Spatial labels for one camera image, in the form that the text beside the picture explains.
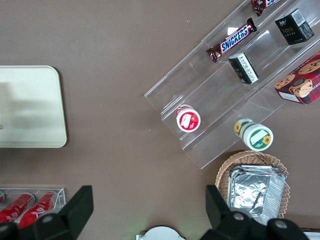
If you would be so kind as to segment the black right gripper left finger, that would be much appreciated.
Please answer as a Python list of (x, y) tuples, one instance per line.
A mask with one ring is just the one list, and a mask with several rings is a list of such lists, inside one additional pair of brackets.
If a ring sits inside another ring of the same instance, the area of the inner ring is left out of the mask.
[(93, 211), (93, 188), (83, 185), (58, 213), (43, 215), (33, 224), (34, 238), (76, 240)]

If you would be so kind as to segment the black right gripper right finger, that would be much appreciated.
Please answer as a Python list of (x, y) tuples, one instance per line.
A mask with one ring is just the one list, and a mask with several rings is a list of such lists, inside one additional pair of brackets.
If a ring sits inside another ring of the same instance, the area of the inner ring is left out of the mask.
[(205, 209), (211, 224), (203, 240), (267, 240), (267, 227), (240, 211), (229, 209), (215, 185), (207, 185)]

